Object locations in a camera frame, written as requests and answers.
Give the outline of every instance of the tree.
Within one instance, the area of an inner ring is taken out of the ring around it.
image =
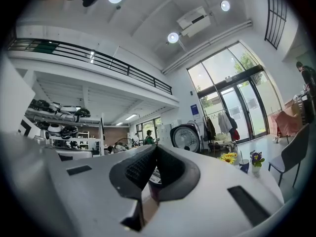
[[[255,66],[255,64],[253,64],[252,60],[250,59],[250,56],[248,53],[243,53],[241,58],[240,58],[240,63],[242,64],[242,66],[247,70],[247,69],[250,69],[252,67]],[[243,69],[240,67],[239,63],[237,63],[235,61],[235,65],[234,65],[234,68],[236,69],[236,74],[239,74],[241,72],[243,72]],[[258,74],[258,75],[255,75],[252,77],[252,79],[254,80],[255,84],[256,85],[259,85],[260,82],[261,82],[261,76],[262,76],[262,73]],[[245,87],[249,85],[249,82],[245,81],[242,83],[242,87]]]
[[[198,85],[196,87],[196,90],[197,90],[197,92],[200,92],[201,91],[201,87]],[[207,96],[206,97],[202,97],[200,99],[200,101],[202,103],[203,108],[210,107],[210,106],[213,105],[212,101],[210,99],[207,99]]]

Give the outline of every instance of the desk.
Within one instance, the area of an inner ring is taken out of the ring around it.
[[[272,176],[272,174],[265,168],[261,168],[259,172],[253,173],[252,172],[252,164],[249,165],[248,175],[257,179],[264,187],[270,190],[277,199],[284,204],[283,195],[281,193],[280,187],[277,185],[276,180]]]

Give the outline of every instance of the chair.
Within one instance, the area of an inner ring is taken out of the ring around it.
[[[290,144],[288,144],[282,150],[281,155],[269,162],[269,171],[272,165],[280,173],[280,179],[278,181],[279,186],[281,184],[282,175],[288,172],[296,164],[298,164],[296,176],[293,183],[294,187],[298,171],[300,170],[301,161],[305,158],[307,153],[309,134],[310,128],[309,125],[306,124],[302,127],[301,130],[298,131]]]

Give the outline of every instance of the ceiling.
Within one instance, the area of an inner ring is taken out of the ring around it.
[[[82,6],[81,0],[37,1],[20,22],[53,24],[74,30],[81,27],[82,32],[90,34],[98,29],[104,39],[111,35],[109,37],[112,40],[121,38],[120,33],[124,33],[128,36],[124,38],[126,42],[131,44],[131,38],[167,66],[176,57],[184,55],[185,50],[189,51],[212,36],[246,20],[243,0],[228,0],[231,4],[228,12],[222,11],[221,1],[223,0],[122,0],[119,4],[111,4],[108,0],[98,0],[88,8]],[[182,30],[177,20],[200,6],[210,15],[211,25],[191,38],[181,37],[184,48],[179,43],[166,45],[169,33]],[[110,33],[110,28],[120,29],[120,32]],[[124,46],[124,43],[120,40],[118,45]],[[129,51],[134,51],[133,45],[129,46]]]
[[[25,70],[18,69],[18,72],[25,74]],[[100,118],[104,113],[104,123],[108,124],[134,122],[156,112],[171,109],[161,102],[138,99],[128,93],[120,94],[118,90],[98,84],[41,72],[36,72],[36,76],[38,84],[51,102],[86,107],[94,118]],[[132,114],[137,116],[126,121]]]

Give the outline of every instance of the poster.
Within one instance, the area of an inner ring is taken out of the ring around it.
[[[191,105],[191,111],[193,115],[193,119],[199,119],[200,115],[198,113],[198,106],[197,105]]]

